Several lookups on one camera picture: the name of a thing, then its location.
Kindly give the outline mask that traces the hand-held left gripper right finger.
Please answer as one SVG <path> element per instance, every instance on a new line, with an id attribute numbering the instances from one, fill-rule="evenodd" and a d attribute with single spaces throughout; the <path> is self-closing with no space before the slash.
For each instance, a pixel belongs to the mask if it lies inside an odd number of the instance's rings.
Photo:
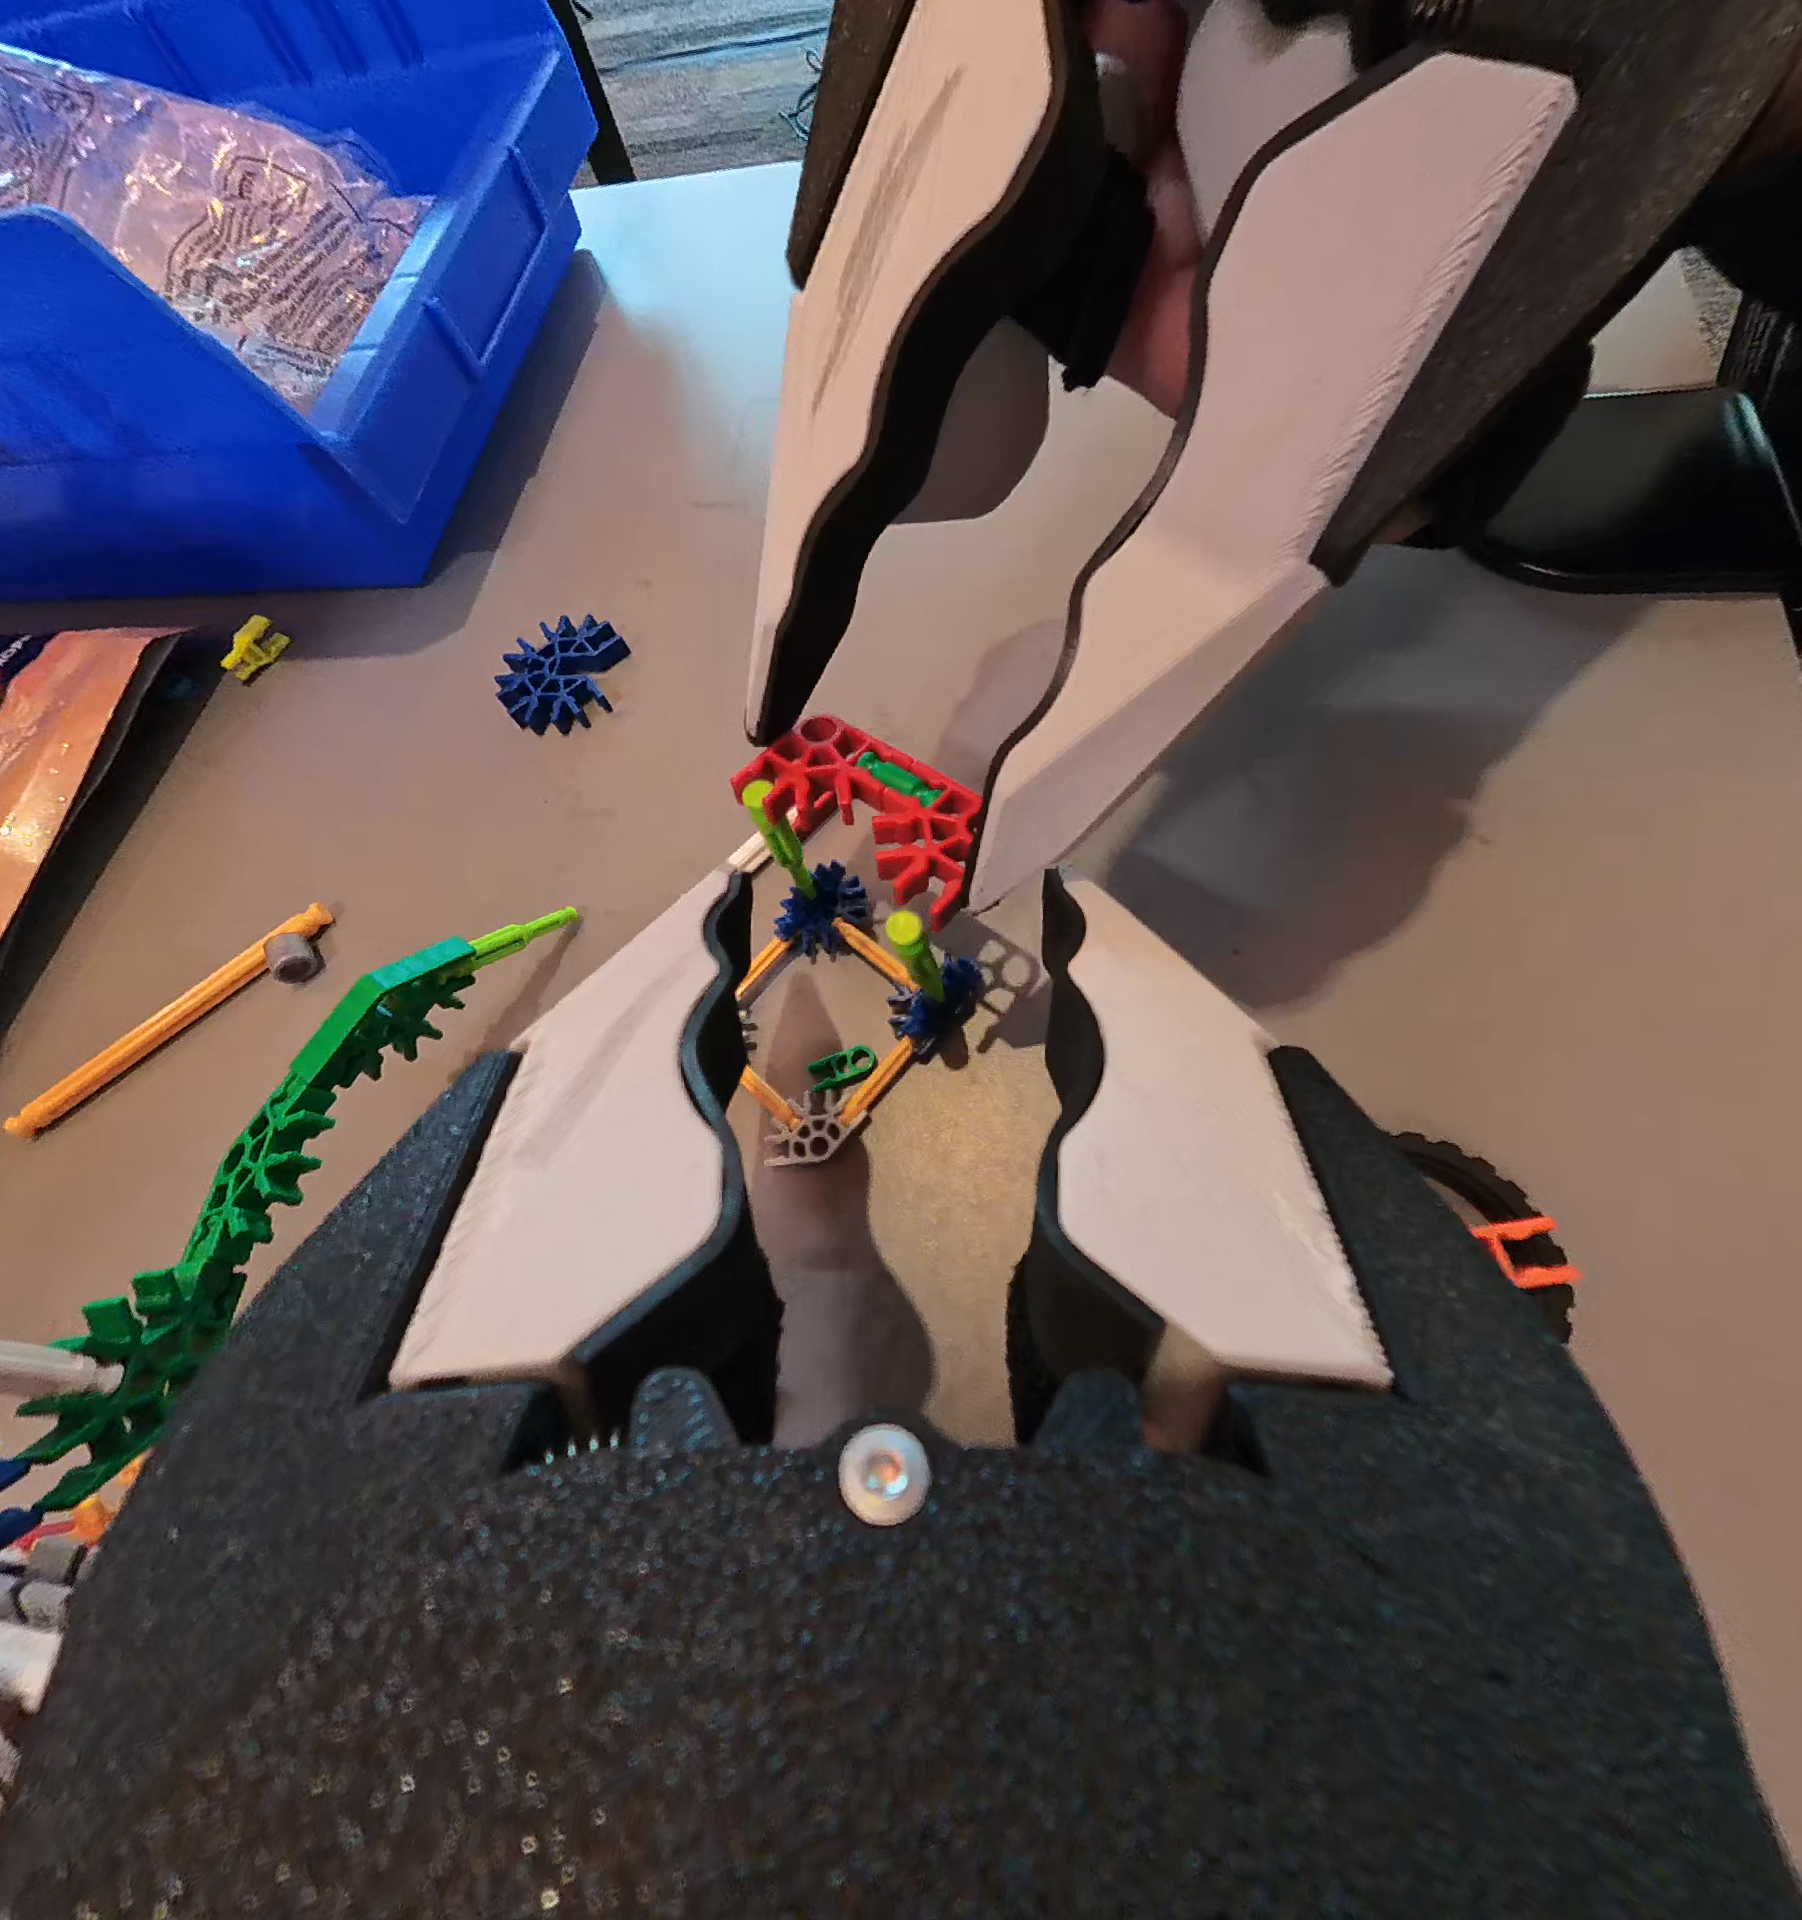
<path id="1" fill-rule="evenodd" d="M 1142 1383 L 1177 1331 L 1220 1373 L 1387 1389 L 1392 1376 L 1272 1035 L 1106 890 L 1045 872 L 1058 1122 L 1015 1267 L 1015 1408 Z"/>

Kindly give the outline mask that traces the orange rod grey end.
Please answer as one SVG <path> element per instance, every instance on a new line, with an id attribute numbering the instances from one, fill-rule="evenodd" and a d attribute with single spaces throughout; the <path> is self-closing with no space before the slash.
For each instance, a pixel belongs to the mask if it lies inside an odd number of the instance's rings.
<path id="1" fill-rule="evenodd" d="M 38 1138 L 263 974 L 289 985 L 314 976 L 317 937 L 335 923 L 335 911 L 322 902 L 312 902 L 290 913 L 289 920 L 273 924 L 258 940 L 223 961 L 216 973 L 170 998 L 47 1091 L 25 1100 L 19 1112 L 1 1119 L 1 1131 L 22 1141 Z"/>

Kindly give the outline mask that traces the red connector pair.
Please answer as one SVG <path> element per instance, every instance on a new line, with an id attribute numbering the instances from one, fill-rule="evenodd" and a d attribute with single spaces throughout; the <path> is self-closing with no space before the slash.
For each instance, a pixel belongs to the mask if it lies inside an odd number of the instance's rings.
<path id="1" fill-rule="evenodd" d="M 935 933 L 961 909 L 981 827 L 981 793 L 850 720 L 799 720 L 732 774 L 739 799 L 768 784 L 768 814 L 806 840 L 826 819 L 870 816 L 875 872 L 893 903 Z"/>

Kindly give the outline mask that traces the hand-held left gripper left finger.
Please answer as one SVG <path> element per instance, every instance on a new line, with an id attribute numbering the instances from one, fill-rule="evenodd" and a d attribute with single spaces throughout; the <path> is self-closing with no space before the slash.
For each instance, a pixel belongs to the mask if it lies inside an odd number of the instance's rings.
<path id="1" fill-rule="evenodd" d="M 716 1380 L 767 1345 L 724 1118 L 748 923 L 748 877 L 711 872 L 529 1026 L 392 1388 L 541 1381 L 629 1405 L 654 1370 Z"/>

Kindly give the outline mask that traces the blue snowflake connector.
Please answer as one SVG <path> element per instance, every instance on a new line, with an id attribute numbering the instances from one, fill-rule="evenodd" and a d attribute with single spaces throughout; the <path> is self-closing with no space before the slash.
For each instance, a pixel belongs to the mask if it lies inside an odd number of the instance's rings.
<path id="1" fill-rule="evenodd" d="M 600 672 L 629 657 L 625 635 L 609 622 L 591 614 L 573 622 L 565 613 L 543 622 L 541 633 L 537 644 L 521 640 L 503 657 L 496 698 L 507 716 L 533 736 L 551 730 L 568 736 L 575 725 L 587 730 L 595 710 L 611 714 Z"/>

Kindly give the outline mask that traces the black chair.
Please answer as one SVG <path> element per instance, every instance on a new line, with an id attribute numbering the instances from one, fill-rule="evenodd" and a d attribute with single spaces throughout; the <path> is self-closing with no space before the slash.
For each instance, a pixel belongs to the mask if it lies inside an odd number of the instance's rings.
<path id="1" fill-rule="evenodd" d="M 1549 590 L 1769 595 L 1802 644 L 1802 411 L 1731 389 L 1586 397 L 1460 548 Z"/>

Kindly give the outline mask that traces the black rubber tire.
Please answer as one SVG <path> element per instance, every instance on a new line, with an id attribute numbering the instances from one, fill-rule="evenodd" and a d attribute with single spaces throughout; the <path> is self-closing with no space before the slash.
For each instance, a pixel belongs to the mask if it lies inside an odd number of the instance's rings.
<path id="1" fill-rule="evenodd" d="M 1526 1192 L 1526 1188 L 1521 1188 L 1506 1174 L 1499 1171 L 1490 1161 L 1465 1150 L 1451 1141 L 1430 1138 L 1420 1132 L 1397 1132 L 1392 1135 L 1392 1142 L 1406 1159 L 1406 1164 L 1418 1169 L 1424 1182 L 1437 1190 L 1443 1200 L 1451 1212 L 1457 1213 L 1457 1218 L 1463 1219 L 1466 1230 L 1470 1226 L 1479 1226 L 1490 1219 L 1515 1219 L 1523 1216 L 1555 1218 L 1543 1206 L 1539 1206 Z M 1562 1285 L 1539 1293 L 1516 1291 L 1537 1306 L 1550 1331 L 1555 1331 L 1561 1345 L 1567 1347 L 1571 1343 L 1571 1319 L 1577 1303 L 1577 1289 L 1579 1285 Z"/>

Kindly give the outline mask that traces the orange ladder connector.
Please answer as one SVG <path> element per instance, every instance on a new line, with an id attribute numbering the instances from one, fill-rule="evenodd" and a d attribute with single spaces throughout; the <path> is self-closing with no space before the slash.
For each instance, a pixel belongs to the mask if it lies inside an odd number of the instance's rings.
<path id="1" fill-rule="evenodd" d="M 1484 1247 L 1504 1280 L 1523 1293 L 1571 1289 L 1584 1282 L 1581 1271 L 1561 1252 L 1557 1232 L 1559 1221 L 1550 1216 L 1470 1226 L 1470 1233 Z"/>

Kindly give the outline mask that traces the clear plastic bag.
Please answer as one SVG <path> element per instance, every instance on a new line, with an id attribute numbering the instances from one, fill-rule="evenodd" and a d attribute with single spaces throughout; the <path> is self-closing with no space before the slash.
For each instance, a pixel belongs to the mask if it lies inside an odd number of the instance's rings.
<path id="1" fill-rule="evenodd" d="M 348 134 L 0 41 L 0 222 L 66 217 L 302 415 L 431 206 Z"/>

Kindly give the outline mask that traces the blue plastic bin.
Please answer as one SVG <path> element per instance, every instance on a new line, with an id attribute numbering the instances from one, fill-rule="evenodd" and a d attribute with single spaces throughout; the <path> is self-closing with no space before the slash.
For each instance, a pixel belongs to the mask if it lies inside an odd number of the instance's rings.
<path id="1" fill-rule="evenodd" d="M 62 213 L 0 213 L 0 603 L 419 581 L 577 245 L 552 6 L 0 4 L 0 41 L 358 134 L 435 201 L 312 415 Z"/>

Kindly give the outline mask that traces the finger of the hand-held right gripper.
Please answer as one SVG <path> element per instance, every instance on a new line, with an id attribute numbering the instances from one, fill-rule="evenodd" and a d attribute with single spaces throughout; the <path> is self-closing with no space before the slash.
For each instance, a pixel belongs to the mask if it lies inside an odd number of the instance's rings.
<path id="1" fill-rule="evenodd" d="M 1428 52 L 1266 149 L 1216 235 L 1177 433 L 989 771 L 970 902 L 1052 867 L 1323 595 L 1312 553 L 1577 105 Z"/>
<path id="2" fill-rule="evenodd" d="M 1064 264 L 1099 178 L 1074 4 L 833 4 L 787 239 L 753 742 L 799 718 L 963 366 Z"/>

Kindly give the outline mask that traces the printed toy packet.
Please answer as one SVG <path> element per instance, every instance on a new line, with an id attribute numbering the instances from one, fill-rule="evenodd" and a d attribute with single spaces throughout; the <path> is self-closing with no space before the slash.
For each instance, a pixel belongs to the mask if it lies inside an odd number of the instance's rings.
<path id="1" fill-rule="evenodd" d="M 105 774 L 175 627 L 0 632 L 0 970 L 25 902 Z"/>

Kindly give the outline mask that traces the orange rod blue connector frame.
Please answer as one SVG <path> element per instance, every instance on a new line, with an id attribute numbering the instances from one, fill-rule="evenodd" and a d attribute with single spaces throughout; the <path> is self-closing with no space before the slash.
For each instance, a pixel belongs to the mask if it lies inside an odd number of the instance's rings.
<path id="1" fill-rule="evenodd" d="M 960 1033 L 981 1004 L 983 968 L 935 948 L 919 913 L 895 909 L 875 930 L 872 906 L 857 877 L 840 863 L 809 864 L 795 831 L 767 808 L 768 784 L 744 789 L 744 803 L 759 852 L 738 855 L 736 869 L 775 863 L 789 892 L 772 920 L 772 937 L 760 948 L 736 987 L 744 1048 L 755 1050 L 755 1004 L 794 961 L 847 955 L 888 983 L 888 1023 L 893 1042 L 878 1053 L 875 1075 L 844 1093 L 784 1093 L 750 1063 L 741 1089 L 768 1119 L 764 1164 L 772 1167 L 816 1167 L 832 1161 L 875 1114 L 881 1098 L 910 1072 L 935 1057 Z"/>

